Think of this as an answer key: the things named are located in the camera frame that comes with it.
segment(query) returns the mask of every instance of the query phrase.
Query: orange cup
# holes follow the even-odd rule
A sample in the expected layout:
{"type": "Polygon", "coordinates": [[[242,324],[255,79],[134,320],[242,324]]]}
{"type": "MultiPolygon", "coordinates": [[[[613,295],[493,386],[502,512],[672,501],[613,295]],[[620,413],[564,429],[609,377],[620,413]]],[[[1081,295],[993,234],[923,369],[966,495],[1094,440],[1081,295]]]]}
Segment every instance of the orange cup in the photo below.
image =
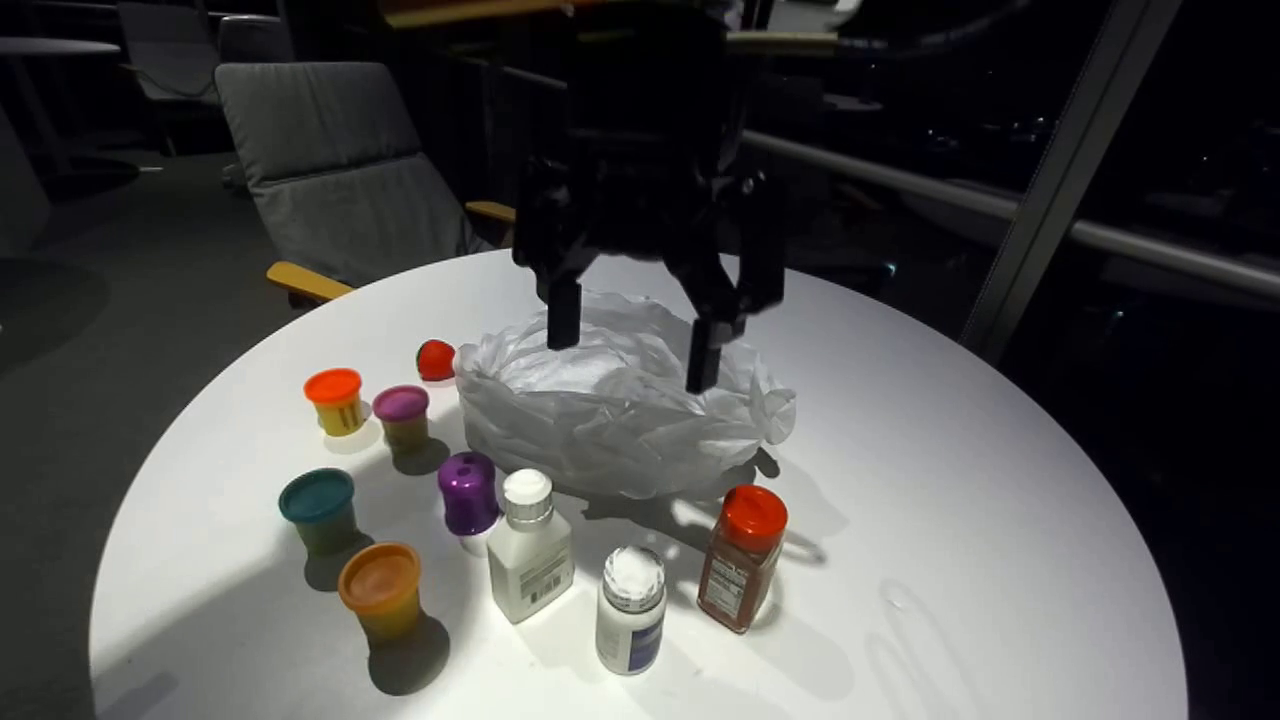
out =
{"type": "Polygon", "coordinates": [[[305,385],[308,401],[316,404],[316,421],[328,436],[354,436],[363,425],[360,413],[360,372],[328,369],[305,385]]]}
{"type": "Polygon", "coordinates": [[[389,644],[422,625],[422,565],[408,543],[370,543],[358,552],[335,591],[358,611],[370,644],[389,644]]]}

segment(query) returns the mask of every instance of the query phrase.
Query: white plastic bag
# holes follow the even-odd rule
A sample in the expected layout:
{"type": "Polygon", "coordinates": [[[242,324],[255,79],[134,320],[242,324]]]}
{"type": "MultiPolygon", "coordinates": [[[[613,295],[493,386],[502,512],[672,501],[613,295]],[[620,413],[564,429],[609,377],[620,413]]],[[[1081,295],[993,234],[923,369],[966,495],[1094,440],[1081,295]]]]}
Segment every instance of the white plastic bag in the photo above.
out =
{"type": "Polygon", "coordinates": [[[719,385],[693,394],[683,357],[690,320],[629,295],[586,295],[580,345],[564,350],[545,315],[463,345],[470,444],[502,469],[545,469],[572,495],[719,495],[793,436],[798,393],[738,340],[719,385]]]}

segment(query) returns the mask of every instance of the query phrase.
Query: teal cup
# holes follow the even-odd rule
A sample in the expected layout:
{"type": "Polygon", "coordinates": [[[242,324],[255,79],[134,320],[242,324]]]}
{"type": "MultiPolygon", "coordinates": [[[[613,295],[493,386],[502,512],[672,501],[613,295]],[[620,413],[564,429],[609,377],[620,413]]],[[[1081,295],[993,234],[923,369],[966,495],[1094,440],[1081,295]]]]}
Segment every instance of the teal cup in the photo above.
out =
{"type": "Polygon", "coordinates": [[[341,552],[358,540],[354,495],[358,484],[350,471],[316,469],[280,493],[280,516],[287,516],[308,552],[341,552]]]}

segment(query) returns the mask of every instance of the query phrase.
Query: white bottle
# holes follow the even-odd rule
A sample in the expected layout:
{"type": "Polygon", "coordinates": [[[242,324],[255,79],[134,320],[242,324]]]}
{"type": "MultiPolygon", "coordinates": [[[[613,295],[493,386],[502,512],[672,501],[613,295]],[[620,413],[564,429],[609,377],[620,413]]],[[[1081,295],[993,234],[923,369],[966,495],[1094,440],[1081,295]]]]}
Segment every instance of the white bottle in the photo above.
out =
{"type": "Polygon", "coordinates": [[[487,583],[497,606],[522,625],[572,583],[568,523],[553,512],[553,478],[538,469],[506,478],[508,519],[487,540],[487,583]]]}
{"type": "Polygon", "coordinates": [[[642,547],[618,547],[604,560],[604,588],[597,598],[601,663],[631,674],[655,660],[665,644],[668,578],[665,565],[642,547]]]}

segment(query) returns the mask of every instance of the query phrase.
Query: bottle label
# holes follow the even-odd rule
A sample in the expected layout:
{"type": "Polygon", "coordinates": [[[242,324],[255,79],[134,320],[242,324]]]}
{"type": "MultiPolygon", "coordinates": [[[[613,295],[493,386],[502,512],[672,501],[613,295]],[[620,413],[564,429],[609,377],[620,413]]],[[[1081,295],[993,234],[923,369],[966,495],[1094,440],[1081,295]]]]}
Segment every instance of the bottle label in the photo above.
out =
{"type": "Polygon", "coordinates": [[[556,555],[553,565],[522,577],[522,598],[538,606],[550,597],[556,597],[564,583],[568,583],[568,555],[556,555]]]}
{"type": "Polygon", "coordinates": [[[706,603],[714,603],[726,617],[738,617],[745,606],[745,591],[748,573],[726,555],[714,555],[706,603]]]}
{"type": "Polygon", "coordinates": [[[665,644],[665,621],[631,632],[631,654],[629,671],[645,671],[655,660],[655,649],[665,644]]]}

